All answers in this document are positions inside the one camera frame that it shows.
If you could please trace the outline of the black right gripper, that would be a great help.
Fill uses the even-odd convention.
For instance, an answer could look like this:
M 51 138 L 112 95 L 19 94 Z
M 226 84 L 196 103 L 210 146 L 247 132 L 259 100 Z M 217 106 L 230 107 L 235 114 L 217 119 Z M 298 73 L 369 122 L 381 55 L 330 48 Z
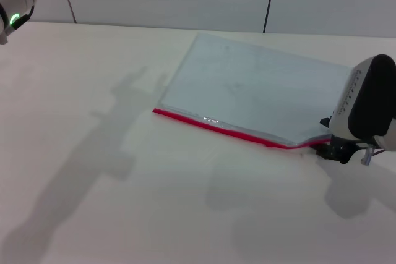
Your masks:
M 316 155 L 325 160 L 338 161 L 341 164 L 347 164 L 351 157 L 360 150 L 365 150 L 361 159 L 362 165 L 369 165 L 372 159 L 372 141 L 364 142 L 362 140 L 347 140 L 344 138 L 331 136 L 326 142 L 317 142 L 311 145 L 316 150 Z

